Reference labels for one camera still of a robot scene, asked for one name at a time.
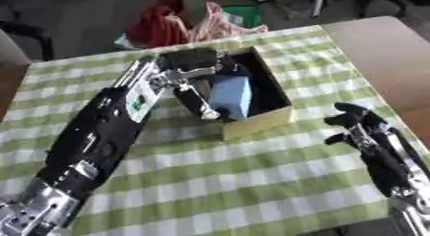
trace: robotic hand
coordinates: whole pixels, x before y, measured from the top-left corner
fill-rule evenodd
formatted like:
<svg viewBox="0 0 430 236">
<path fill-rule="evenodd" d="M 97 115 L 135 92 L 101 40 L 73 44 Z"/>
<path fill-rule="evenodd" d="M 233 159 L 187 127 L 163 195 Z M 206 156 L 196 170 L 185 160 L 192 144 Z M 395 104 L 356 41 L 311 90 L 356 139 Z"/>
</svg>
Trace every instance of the robotic hand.
<svg viewBox="0 0 430 236">
<path fill-rule="evenodd" d="M 66 126 L 27 189 L 0 200 L 0 235 L 56 235 L 67 227 L 123 160 L 166 88 L 202 119 L 220 118 L 190 83 L 215 74 L 219 61 L 204 48 L 135 61 Z"/>
<path fill-rule="evenodd" d="M 343 126 L 347 133 L 325 143 L 346 142 L 361 152 L 374 184 L 389 198 L 390 216 L 402 235 L 430 235 L 430 173 L 418 153 L 374 112 L 347 103 L 335 107 L 344 113 L 325 122 Z"/>
</svg>

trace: table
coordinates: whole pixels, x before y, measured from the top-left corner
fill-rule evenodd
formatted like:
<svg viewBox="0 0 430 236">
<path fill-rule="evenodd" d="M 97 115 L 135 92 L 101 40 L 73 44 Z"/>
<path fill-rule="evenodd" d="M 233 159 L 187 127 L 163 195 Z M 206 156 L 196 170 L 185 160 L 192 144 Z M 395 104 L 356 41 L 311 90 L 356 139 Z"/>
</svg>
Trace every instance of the table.
<svg viewBox="0 0 430 236">
<path fill-rule="evenodd" d="M 427 82 L 430 44 L 398 19 L 388 16 L 323 27 L 409 128 L 430 148 L 430 122 L 426 121 L 430 116 L 430 101 L 421 100 L 430 98 Z M 392 49 L 393 44 L 401 49 Z M 3 100 L 0 102 L 0 120 L 26 70 L 27 66 L 0 68 L 0 95 Z"/>
</svg>

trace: open box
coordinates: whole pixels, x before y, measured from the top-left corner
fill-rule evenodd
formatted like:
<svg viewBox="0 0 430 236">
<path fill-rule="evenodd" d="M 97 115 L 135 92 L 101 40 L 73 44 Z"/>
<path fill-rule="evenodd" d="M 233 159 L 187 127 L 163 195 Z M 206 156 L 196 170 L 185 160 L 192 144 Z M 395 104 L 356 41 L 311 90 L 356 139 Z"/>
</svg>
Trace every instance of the open box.
<svg viewBox="0 0 430 236">
<path fill-rule="evenodd" d="M 222 124 L 224 140 L 269 130 L 289 122 L 291 102 L 255 48 L 230 54 L 252 73 L 249 117 Z"/>
</svg>

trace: green checkered tablecloth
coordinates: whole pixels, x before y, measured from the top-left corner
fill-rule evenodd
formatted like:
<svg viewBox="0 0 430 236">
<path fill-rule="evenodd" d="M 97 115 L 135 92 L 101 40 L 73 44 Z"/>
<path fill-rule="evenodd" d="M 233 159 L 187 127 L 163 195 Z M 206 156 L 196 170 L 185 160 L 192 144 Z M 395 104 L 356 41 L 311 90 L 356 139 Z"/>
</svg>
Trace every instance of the green checkered tablecloth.
<svg viewBox="0 0 430 236">
<path fill-rule="evenodd" d="M 335 102 L 373 109 L 427 153 L 324 30 L 312 26 L 33 64 L 1 125 L 2 194 L 24 189 L 65 124 L 134 59 L 196 46 L 256 46 L 292 100 L 290 123 L 222 142 L 213 124 L 166 94 L 71 235 L 295 235 L 385 216 L 386 202 L 359 153 L 323 144 L 342 131 L 323 122 L 337 113 Z"/>
</svg>

